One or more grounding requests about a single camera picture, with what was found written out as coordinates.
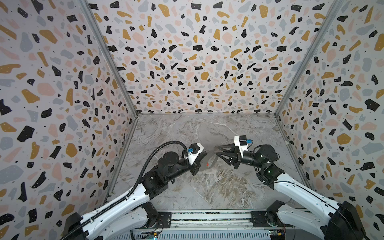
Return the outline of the metal keyring plate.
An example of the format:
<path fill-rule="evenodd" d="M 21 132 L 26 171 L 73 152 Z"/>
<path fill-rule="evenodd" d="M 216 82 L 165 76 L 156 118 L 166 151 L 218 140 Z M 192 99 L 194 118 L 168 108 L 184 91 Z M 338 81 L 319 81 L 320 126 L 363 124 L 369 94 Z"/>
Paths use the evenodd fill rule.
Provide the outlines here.
<path fill-rule="evenodd" d="M 207 156 L 201 161 L 201 167 L 199 172 L 206 171 L 209 169 L 212 169 L 215 164 L 217 163 L 219 157 L 216 156 L 216 153 L 219 151 L 216 151 L 215 147 L 210 147 L 207 149 L 204 149 L 204 151 L 208 152 Z"/>

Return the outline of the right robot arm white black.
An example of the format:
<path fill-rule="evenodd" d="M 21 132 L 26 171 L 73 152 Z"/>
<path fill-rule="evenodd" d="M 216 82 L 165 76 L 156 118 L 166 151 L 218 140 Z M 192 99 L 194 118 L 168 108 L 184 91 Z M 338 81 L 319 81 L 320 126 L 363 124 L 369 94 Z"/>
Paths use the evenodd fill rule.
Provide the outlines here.
<path fill-rule="evenodd" d="M 347 201 L 340 204 L 296 181 L 275 165 L 280 156 L 271 145 L 259 145 L 252 151 L 248 150 L 247 144 L 229 144 L 217 149 L 216 155 L 228 165 L 235 169 L 241 164 L 254 167 L 264 185 L 305 208 L 298 210 L 282 201 L 275 201 L 267 208 L 269 225 L 292 225 L 323 240 L 365 238 L 366 231 L 354 205 Z"/>

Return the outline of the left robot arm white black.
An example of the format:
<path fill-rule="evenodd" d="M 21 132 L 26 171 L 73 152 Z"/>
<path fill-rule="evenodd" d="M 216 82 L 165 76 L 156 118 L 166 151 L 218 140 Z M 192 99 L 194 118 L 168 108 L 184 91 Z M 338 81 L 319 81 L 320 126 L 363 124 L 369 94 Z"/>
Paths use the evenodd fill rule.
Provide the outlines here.
<path fill-rule="evenodd" d="M 109 240 L 126 231 L 158 224 L 159 213 L 151 200 L 168 189 L 184 173 L 199 172 L 206 151 L 188 152 L 184 158 L 167 152 L 139 184 L 106 205 L 84 215 L 70 215 L 65 222 L 64 240 Z"/>

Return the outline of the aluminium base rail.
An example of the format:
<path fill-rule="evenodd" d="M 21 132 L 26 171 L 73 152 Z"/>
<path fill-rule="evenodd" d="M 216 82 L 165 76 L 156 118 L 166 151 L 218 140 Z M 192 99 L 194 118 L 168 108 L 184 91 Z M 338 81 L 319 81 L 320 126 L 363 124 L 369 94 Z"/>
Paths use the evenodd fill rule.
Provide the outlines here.
<path fill-rule="evenodd" d="M 270 225 L 266 210 L 159 210 L 157 222 L 164 230 L 283 230 L 291 225 Z"/>

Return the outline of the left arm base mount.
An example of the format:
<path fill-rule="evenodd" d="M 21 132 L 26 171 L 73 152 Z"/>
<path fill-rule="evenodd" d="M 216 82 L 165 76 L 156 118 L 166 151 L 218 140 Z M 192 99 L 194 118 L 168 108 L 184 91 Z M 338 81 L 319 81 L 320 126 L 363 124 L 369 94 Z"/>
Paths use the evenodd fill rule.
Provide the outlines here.
<path fill-rule="evenodd" d="M 168 229 L 171 226 L 172 212 L 159 212 L 151 202 L 148 202 L 134 209 L 129 220 L 133 221 L 133 229 L 155 227 Z"/>

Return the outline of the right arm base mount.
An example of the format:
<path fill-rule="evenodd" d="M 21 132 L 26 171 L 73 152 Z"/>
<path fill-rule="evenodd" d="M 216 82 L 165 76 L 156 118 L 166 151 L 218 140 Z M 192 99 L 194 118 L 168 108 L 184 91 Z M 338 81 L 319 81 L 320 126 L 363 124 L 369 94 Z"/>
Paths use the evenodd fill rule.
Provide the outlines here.
<path fill-rule="evenodd" d="M 282 201 L 274 201 L 266 210 L 251 211 L 250 222 L 254 228 L 282 228 L 285 225 L 293 227 L 292 225 L 284 224 L 278 217 L 277 212 L 280 208 L 288 207 Z"/>

